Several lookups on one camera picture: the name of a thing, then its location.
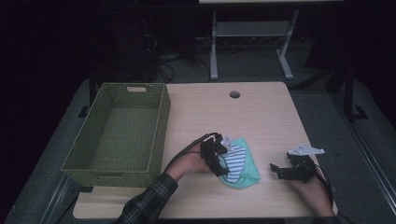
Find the basket handle hole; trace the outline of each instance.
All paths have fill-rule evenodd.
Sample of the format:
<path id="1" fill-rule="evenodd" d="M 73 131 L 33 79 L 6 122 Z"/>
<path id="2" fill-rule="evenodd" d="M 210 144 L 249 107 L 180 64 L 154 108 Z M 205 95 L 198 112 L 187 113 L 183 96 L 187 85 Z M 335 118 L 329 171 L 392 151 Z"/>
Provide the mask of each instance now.
<path id="1" fill-rule="evenodd" d="M 128 92 L 146 92 L 146 87 L 126 87 Z"/>

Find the gray floor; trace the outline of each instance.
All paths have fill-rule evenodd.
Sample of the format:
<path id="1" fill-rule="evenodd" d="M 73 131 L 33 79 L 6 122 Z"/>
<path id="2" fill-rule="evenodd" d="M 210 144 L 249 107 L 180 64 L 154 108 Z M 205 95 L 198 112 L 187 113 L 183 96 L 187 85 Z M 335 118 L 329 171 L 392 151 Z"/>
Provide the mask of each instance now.
<path id="1" fill-rule="evenodd" d="M 282 81 L 288 86 L 296 85 L 318 72 L 315 69 L 304 68 L 310 46 L 309 42 L 292 42 L 290 45 L 287 58 L 295 75 L 294 80 L 284 78 L 274 45 L 263 44 L 260 48 L 220 54 L 217 82 Z M 199 54 L 198 58 L 209 65 L 208 53 Z M 177 60 L 168 65 L 175 70 L 173 79 L 175 83 L 208 80 L 208 71 L 201 62 Z M 362 106 L 369 119 L 357 120 L 353 125 L 346 121 L 339 106 L 343 94 L 342 92 L 335 95 L 327 93 L 324 90 L 327 80 L 323 78 L 301 91 L 290 91 L 290 95 L 312 146 L 323 147 L 326 150 L 324 155 L 318 156 L 318 160 L 332 181 L 338 209 L 355 223 L 396 223 L 396 216 L 369 169 L 370 163 L 363 157 L 361 143 L 351 131 L 356 129 L 361 133 L 364 143 L 371 149 L 389 182 L 396 186 L 395 129 L 375 105 L 370 92 L 359 81 L 355 81 L 354 103 Z M 155 80 L 155 82 L 162 81 L 160 76 Z M 49 141 L 6 223 L 52 223 L 67 210 L 67 206 L 73 202 L 79 191 L 88 190 L 73 181 L 66 181 L 65 195 L 54 196 L 60 181 L 65 180 L 60 168 L 83 122 L 82 118 L 78 118 L 78 114 L 81 108 L 88 104 L 89 90 L 86 81 L 81 85 L 64 114 L 63 120 Z M 55 206 L 55 210 L 48 210 L 49 204 L 56 202 L 60 202 L 60 206 Z M 67 211 L 61 223 L 110 222 L 110 220 L 77 220 L 72 216 L 72 208 Z M 309 220 L 310 218 L 291 218 L 285 220 L 285 223 L 309 223 Z"/>

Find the black device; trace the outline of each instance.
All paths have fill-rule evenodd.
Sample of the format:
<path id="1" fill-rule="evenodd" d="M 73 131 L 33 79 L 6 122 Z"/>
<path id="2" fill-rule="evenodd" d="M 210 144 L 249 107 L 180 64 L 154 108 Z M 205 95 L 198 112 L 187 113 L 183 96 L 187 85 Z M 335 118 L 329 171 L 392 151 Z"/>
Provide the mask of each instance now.
<path id="1" fill-rule="evenodd" d="M 271 170 L 279 179 L 308 181 L 316 172 L 316 165 L 309 156 L 297 156 L 287 153 L 292 168 L 279 168 L 270 163 Z"/>
<path id="2" fill-rule="evenodd" d="M 277 174 L 279 179 L 285 180 L 301 180 L 303 182 L 309 181 L 313 176 L 317 178 L 323 187 L 328 192 L 329 202 L 332 207 L 333 198 L 332 198 L 332 187 L 330 185 L 329 178 L 327 181 L 317 172 L 317 166 L 315 165 L 314 161 L 308 156 L 298 156 L 298 155 L 291 155 L 287 153 L 288 159 L 292 165 L 291 168 L 279 168 L 276 165 L 270 163 L 271 170 Z"/>
<path id="3" fill-rule="evenodd" d="M 220 164 L 219 156 L 227 153 L 227 148 L 221 144 L 222 136 L 220 133 L 207 133 L 204 136 L 193 141 L 183 150 L 176 154 L 176 156 L 169 161 L 165 170 L 168 169 L 178 158 L 189 153 L 189 150 L 197 144 L 200 144 L 200 153 L 202 160 L 207 164 L 210 171 L 216 176 L 226 175 L 230 170 L 222 167 Z"/>
<path id="4" fill-rule="evenodd" d="M 230 172 L 220 164 L 219 155 L 227 153 L 227 148 L 221 144 L 221 140 L 221 134 L 216 133 L 214 138 L 209 138 L 200 145 L 202 160 L 216 176 L 227 175 Z"/>

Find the person's right hand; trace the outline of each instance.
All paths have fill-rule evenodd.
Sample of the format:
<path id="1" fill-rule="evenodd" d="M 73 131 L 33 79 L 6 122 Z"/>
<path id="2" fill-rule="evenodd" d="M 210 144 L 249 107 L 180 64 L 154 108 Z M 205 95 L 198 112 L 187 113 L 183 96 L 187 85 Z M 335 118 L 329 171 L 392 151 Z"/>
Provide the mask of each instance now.
<path id="1" fill-rule="evenodd" d="M 287 183 L 300 193 L 317 217 L 335 216 L 329 203 L 328 193 L 316 177 L 313 176 L 306 183 L 299 180 L 288 180 Z"/>

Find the striped cloth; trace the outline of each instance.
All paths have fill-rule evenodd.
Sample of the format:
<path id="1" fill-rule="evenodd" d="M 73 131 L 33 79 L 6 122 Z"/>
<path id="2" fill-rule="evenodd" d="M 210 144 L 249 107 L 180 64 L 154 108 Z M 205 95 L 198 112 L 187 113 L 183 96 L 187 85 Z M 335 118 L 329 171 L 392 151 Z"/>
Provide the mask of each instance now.
<path id="1" fill-rule="evenodd" d="M 235 183 L 244 170 L 247 150 L 236 145 L 231 145 L 231 147 L 233 150 L 223 154 L 222 158 L 225 160 L 226 166 L 230 170 L 230 173 L 225 176 L 225 180 L 230 183 Z"/>

